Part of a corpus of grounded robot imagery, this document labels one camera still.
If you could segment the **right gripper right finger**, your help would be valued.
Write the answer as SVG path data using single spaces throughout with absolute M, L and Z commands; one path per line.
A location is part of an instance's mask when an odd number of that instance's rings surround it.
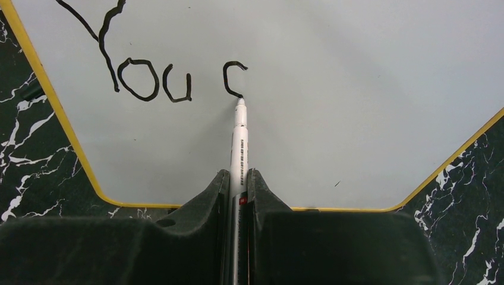
M 432 248 L 403 213 L 294 211 L 248 172 L 251 284 L 444 284 Z

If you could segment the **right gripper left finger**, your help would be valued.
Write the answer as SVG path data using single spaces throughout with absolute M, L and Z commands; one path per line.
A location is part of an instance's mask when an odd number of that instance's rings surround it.
M 229 172 L 158 221 L 18 218 L 1 226 L 2 284 L 217 284 Z

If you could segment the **white marker pen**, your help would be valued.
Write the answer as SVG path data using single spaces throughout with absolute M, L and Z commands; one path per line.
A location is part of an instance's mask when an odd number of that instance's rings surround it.
M 248 126 L 245 100 L 235 108 L 229 169 L 228 215 L 223 284 L 247 284 L 248 279 Z

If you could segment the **yellow framed whiteboard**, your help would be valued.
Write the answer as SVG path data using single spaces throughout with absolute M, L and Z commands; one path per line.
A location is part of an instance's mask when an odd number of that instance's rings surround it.
M 502 1 L 2 1 L 96 193 L 249 165 L 292 207 L 405 203 L 503 107 Z

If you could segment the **black marker cap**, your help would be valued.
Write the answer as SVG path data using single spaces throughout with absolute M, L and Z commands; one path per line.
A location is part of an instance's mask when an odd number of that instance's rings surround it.
M 39 83 L 30 84 L 20 91 L 20 97 L 25 101 L 31 101 L 42 95 L 45 95 L 45 92 Z

